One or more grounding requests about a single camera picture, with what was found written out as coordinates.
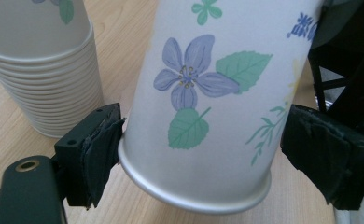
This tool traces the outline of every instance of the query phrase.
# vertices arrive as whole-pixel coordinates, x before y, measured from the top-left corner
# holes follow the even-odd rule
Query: table surface
[[[94,25],[105,103],[121,103],[122,116],[132,105],[157,0],[85,0]],[[295,104],[315,107],[306,64]],[[0,85],[0,184],[2,173],[14,161],[33,155],[54,155],[57,139],[37,133]],[[272,188],[255,208],[228,216],[209,216],[162,203],[140,190],[120,166],[112,169],[97,208],[65,210],[69,223],[334,223],[333,209],[312,182],[294,169],[279,149],[272,166]]]

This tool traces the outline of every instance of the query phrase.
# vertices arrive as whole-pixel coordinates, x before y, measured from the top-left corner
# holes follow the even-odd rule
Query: floral print
[[[167,91],[177,83],[171,93],[171,103],[176,111],[196,107],[198,101],[196,89],[209,97],[238,92],[239,85],[231,78],[217,72],[205,73],[211,63],[214,41],[212,35],[195,38],[187,47],[184,59],[174,38],[166,42],[162,60],[168,68],[156,76],[154,88]]]
[[[43,3],[45,0],[32,0],[33,3]],[[51,3],[59,8],[60,17],[63,23],[68,24],[74,18],[74,3],[72,0],[50,0]]]
[[[298,23],[293,26],[292,31],[287,34],[287,38],[295,35],[297,37],[304,37],[309,41],[313,41],[318,23],[313,24],[313,18],[302,12],[298,17],[297,22]]]
[[[222,10],[218,7],[212,6],[217,0],[202,0],[203,4],[194,4],[191,7],[193,13],[199,14],[197,23],[204,25],[208,20],[208,14],[213,18],[218,19],[222,17]]]

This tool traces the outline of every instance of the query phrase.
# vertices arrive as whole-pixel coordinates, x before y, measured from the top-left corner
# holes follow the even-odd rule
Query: paper cup
[[[321,2],[160,1],[119,143],[130,178],[196,212],[262,201]]]
[[[31,114],[31,110],[26,110],[25,106],[21,106],[24,108],[22,111],[25,114],[25,117],[31,122],[33,128],[37,130],[39,133],[44,134],[48,137],[61,138],[66,133],[68,133],[77,123],[79,123],[82,119],[84,119],[93,109],[98,108],[99,106],[104,104],[103,96],[97,95],[94,97],[95,100],[82,102],[82,109],[77,111],[68,110],[69,114],[74,114],[74,116],[70,119],[60,119],[53,121],[46,121],[43,118],[37,119],[35,115]]]
[[[101,90],[100,88],[93,88],[93,87],[98,87],[98,83],[96,83],[96,80],[88,80],[88,82],[89,81],[92,81],[92,84],[91,86],[88,86],[88,88],[82,88],[70,92],[64,92],[61,97],[58,98],[53,97],[47,100],[29,99],[28,97],[26,97],[26,95],[20,95],[16,92],[11,91],[8,88],[6,89],[11,95],[13,95],[14,99],[19,100],[24,105],[31,105],[43,109],[69,108],[73,107],[75,104],[82,103],[85,100],[90,100],[91,96],[95,96],[96,93],[98,93]]]
[[[87,99],[86,104],[76,104],[73,107],[69,108],[31,108],[21,102],[16,100],[16,103],[20,106],[21,110],[24,113],[29,113],[31,117],[39,118],[42,120],[46,120],[48,118],[58,118],[58,117],[74,117],[76,113],[86,113],[92,112],[92,105],[100,104],[103,102],[102,96],[100,95],[93,95],[90,99]]]
[[[53,89],[54,85],[57,83],[63,83],[64,85],[69,85],[67,82],[73,82],[80,79],[80,77],[85,77],[84,73],[88,72],[88,69],[92,69],[96,64],[96,55],[95,52],[90,55],[90,58],[84,62],[80,62],[80,64],[76,65],[76,67],[70,69],[56,69],[50,73],[47,73],[47,77],[45,78],[22,78],[27,74],[24,73],[13,73],[0,68],[0,78],[6,82],[11,83],[12,85],[16,85],[18,88],[28,88],[28,89],[37,89],[40,91]],[[30,74],[29,76],[41,76],[41,74]]]
[[[53,71],[55,69],[63,69],[64,67],[70,65],[71,63],[74,63],[77,60],[81,60],[83,57],[87,56],[88,51],[92,50],[92,48],[95,48],[93,36],[91,37],[91,41],[89,42],[89,44],[84,49],[81,49],[76,54],[74,54],[73,57],[67,57],[65,59],[62,58],[60,60],[56,60],[51,63],[43,63],[35,65],[20,64],[20,63],[5,63],[0,61],[0,68],[11,72],[23,72],[25,74],[25,78],[40,78],[38,76],[38,72],[43,73],[43,72]]]
[[[84,108],[84,106],[86,106],[89,103],[92,103],[93,101],[97,100],[98,98],[102,99],[102,94],[98,93],[100,92],[101,88],[98,88],[96,90],[96,93],[91,92],[89,94],[88,97],[85,98],[85,103],[86,104],[82,104],[79,101],[74,101],[72,103],[70,103],[69,105],[59,105],[59,106],[55,106],[55,105],[36,105],[36,104],[31,104],[31,103],[27,103],[25,101],[22,101],[20,98],[16,98],[15,95],[10,94],[11,97],[16,101],[17,104],[19,104],[22,108],[28,110],[28,111],[33,111],[33,112],[38,112],[39,114],[46,114],[49,116],[56,116],[58,113],[62,113],[62,114],[74,114],[75,110],[78,110],[79,108]]]
[[[12,94],[17,95],[22,99],[43,101],[42,104],[47,103],[48,101],[61,99],[63,101],[70,101],[80,97],[83,91],[91,94],[92,91],[97,91],[96,89],[98,88],[98,83],[96,83],[95,77],[89,77],[87,79],[80,80],[80,82],[76,82],[76,89],[60,91],[54,94],[37,94],[38,91],[21,92],[21,90],[17,88],[10,87],[4,82],[2,83],[8,91],[12,92]]]
[[[0,0],[0,60],[34,63],[73,54],[90,22],[82,0]]]

